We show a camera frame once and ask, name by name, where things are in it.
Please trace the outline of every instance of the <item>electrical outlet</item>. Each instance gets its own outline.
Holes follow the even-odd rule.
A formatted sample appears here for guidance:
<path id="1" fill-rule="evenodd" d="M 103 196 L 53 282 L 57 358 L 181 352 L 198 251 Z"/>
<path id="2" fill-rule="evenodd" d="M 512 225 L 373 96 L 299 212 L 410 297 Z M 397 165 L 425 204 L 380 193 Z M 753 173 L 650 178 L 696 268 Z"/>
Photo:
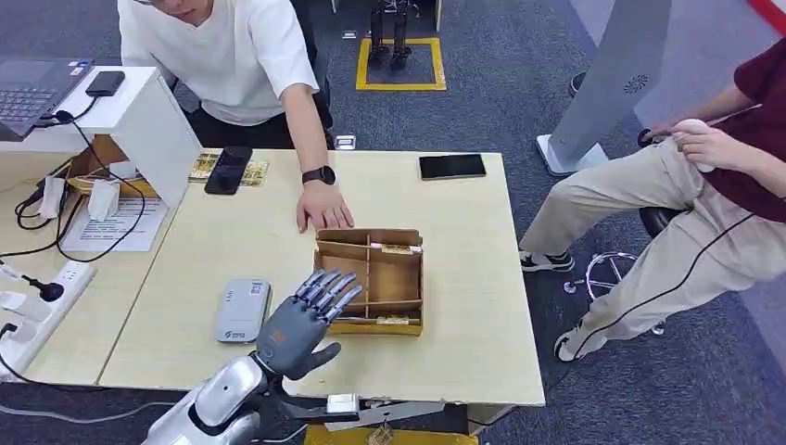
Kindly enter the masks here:
<path id="1" fill-rule="evenodd" d="M 63 286 L 63 295 L 55 301 L 46 303 L 52 312 L 40 323 L 32 320 L 24 320 L 23 323 L 35 324 L 36 333 L 30 341 L 19 344 L 6 337 L 0 338 L 0 354 L 8 365 L 17 373 L 24 373 L 28 365 L 35 358 L 35 354 L 41 349 L 44 343 L 49 339 L 49 336 L 55 332 L 55 329 L 66 316 L 66 314 L 73 306 L 73 303 L 79 298 L 82 292 L 87 288 L 90 280 L 95 276 L 95 268 L 86 262 L 69 261 L 60 269 L 54 283 L 59 283 Z M 28 295 L 28 299 L 37 299 L 38 295 L 33 293 Z M 0 364 L 0 380 L 13 380 L 14 377 L 8 370 Z"/>

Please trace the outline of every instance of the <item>wooden table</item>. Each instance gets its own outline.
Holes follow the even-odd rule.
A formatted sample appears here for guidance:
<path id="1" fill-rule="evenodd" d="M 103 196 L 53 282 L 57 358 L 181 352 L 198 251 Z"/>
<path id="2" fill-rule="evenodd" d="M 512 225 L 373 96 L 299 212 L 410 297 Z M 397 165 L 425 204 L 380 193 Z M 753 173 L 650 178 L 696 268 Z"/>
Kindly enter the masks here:
<path id="1" fill-rule="evenodd" d="M 0 252 L 29 250 L 45 246 L 55 239 L 57 224 L 29 232 L 17 227 L 14 208 L 35 190 L 35 183 L 68 159 L 71 154 L 0 153 Z M 38 352 L 24 375 L 44 382 L 94 385 L 107 363 L 109 354 L 133 306 L 139 289 L 153 263 L 171 222 L 170 214 L 158 231 L 149 252 L 111 253 L 94 263 L 95 278 L 44 347 Z M 74 253 L 89 258 L 95 253 Z M 24 257 L 6 258 L 12 267 L 39 278 L 51 279 L 66 263 L 56 249 Z M 31 294 L 24 284 L 0 281 L 0 289 Z M 0 323 L 6 315 L 0 311 Z"/>
<path id="2" fill-rule="evenodd" d="M 420 181 L 421 155 L 336 152 L 331 163 L 358 227 L 420 231 L 422 336 L 328 338 L 343 346 L 337 359 L 287 389 L 314 397 L 351 392 L 367 399 L 543 405 L 501 155 L 483 155 L 485 178 L 435 182 Z M 194 386 L 251 350 L 212 338 L 228 280 L 268 279 L 275 306 L 309 275 L 314 233 L 301 235 L 295 224 L 296 154 L 257 150 L 254 159 L 270 162 L 262 187 L 219 197 L 190 185 L 101 385 Z"/>

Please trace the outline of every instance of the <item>white cable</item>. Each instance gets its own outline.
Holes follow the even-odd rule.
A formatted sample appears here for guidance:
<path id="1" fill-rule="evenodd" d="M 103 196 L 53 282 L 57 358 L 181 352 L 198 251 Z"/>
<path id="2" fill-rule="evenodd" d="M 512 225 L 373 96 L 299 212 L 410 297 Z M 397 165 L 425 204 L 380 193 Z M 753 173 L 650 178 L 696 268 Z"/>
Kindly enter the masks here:
<path id="1" fill-rule="evenodd" d="M 302 433 L 303 430 L 306 429 L 307 427 L 308 427 L 308 425 L 301 426 L 300 428 L 298 428 L 298 431 L 295 431 L 294 433 L 290 434 L 288 437 L 286 437 L 284 439 L 265 439 L 262 442 L 263 443 L 287 443 L 289 440 L 294 439 L 295 436 L 297 436 L 298 434 Z M 259 439 L 253 439 L 251 441 L 252 442 L 259 442 L 260 440 Z"/>
<path id="2" fill-rule="evenodd" d="M 118 419 L 130 417 L 151 406 L 174 406 L 174 404 L 175 404 L 174 402 L 170 402 L 170 401 L 151 401 L 150 403 L 145 403 L 144 405 L 136 408 L 135 410 L 131 410 L 128 413 L 111 415 L 109 417 L 99 417 L 97 419 L 75 419 L 73 417 L 68 417 L 67 415 L 58 414 L 58 413 L 50 413 L 47 411 L 17 410 L 14 408 L 8 408 L 7 406 L 3 406 L 3 405 L 0 405 L 0 413 L 6 413 L 9 415 L 24 415 L 29 417 L 49 417 L 50 419 L 58 419 L 65 422 L 70 422 L 72 424 L 91 425 L 91 424 L 100 424 L 102 422 L 108 422 L 111 420 L 118 420 Z"/>

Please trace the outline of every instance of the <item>stool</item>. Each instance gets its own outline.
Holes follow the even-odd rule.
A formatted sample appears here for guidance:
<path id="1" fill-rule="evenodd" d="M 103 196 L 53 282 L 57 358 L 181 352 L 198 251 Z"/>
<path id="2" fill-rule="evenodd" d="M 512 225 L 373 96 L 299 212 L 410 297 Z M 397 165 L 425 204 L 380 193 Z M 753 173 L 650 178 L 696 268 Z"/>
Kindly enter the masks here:
<path id="1" fill-rule="evenodd" d="M 644 228 L 652 238 L 655 238 L 658 236 L 658 234 L 663 232 L 669 222 L 680 213 L 682 213 L 682 210 L 664 209 L 660 207 L 645 207 L 643 209 L 639 209 L 639 217 L 641 218 L 641 222 L 644 223 Z M 587 266 L 587 271 L 584 272 L 584 278 L 565 282 L 563 285 L 563 290 L 568 294 L 575 294 L 578 285 L 585 285 L 587 286 L 587 293 L 589 294 L 589 297 L 592 299 L 592 301 L 594 301 L 598 298 L 595 296 L 595 292 L 592 289 L 594 286 L 611 289 L 616 286 L 617 283 L 622 281 L 622 274 L 619 272 L 619 267 L 615 261 L 624 260 L 633 263 L 637 258 L 638 257 L 636 255 L 625 252 L 605 252 L 601 254 L 594 254 L 592 255 L 592 261 L 590 261 L 589 266 Z M 603 264 L 606 262 L 606 260 L 609 261 L 609 266 L 614 272 L 616 283 L 597 281 L 590 278 L 595 265 Z M 665 326 L 665 320 L 657 324 L 652 329 L 653 334 L 657 336 L 662 335 L 664 333 Z"/>

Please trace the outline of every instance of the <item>robotic finger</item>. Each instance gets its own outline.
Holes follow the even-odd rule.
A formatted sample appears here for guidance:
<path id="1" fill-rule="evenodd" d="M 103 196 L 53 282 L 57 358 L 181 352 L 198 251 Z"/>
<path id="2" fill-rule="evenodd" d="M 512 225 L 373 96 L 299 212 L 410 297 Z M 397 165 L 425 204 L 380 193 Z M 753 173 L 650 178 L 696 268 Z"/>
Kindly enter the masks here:
<path id="1" fill-rule="evenodd" d="M 306 281 L 300 285 L 300 287 L 298 287 L 298 290 L 295 291 L 295 296 L 299 299 L 303 299 L 306 293 L 311 290 L 311 287 L 314 286 L 314 283 L 316 283 L 316 281 L 320 279 L 322 275 L 324 275 L 324 269 L 317 269 L 314 271 L 314 273 L 312 273 L 311 276 L 308 277 Z"/>
<path id="2" fill-rule="evenodd" d="M 327 303 L 333 301 L 336 295 L 340 294 L 344 287 L 346 287 L 349 283 L 355 281 L 355 278 L 358 275 L 356 273 L 350 273 L 348 275 L 344 275 L 343 278 L 338 280 L 335 286 L 331 287 L 330 290 L 324 293 L 324 297 L 322 297 L 317 303 L 314 305 L 314 308 L 318 312 L 321 312 L 322 309 L 327 305 Z"/>
<path id="3" fill-rule="evenodd" d="M 333 306 L 325 315 L 324 318 L 327 320 L 327 323 L 332 323 L 341 312 L 347 307 L 347 305 L 355 299 L 360 293 L 363 291 L 363 286 L 355 286 L 350 289 L 343 297 Z"/>
<path id="4" fill-rule="evenodd" d="M 338 269 L 334 269 L 330 273 L 324 275 L 306 294 L 306 302 L 311 304 L 312 301 L 315 301 L 324 292 L 324 289 L 330 285 L 333 280 L 338 278 L 339 275 L 341 275 L 341 272 Z"/>

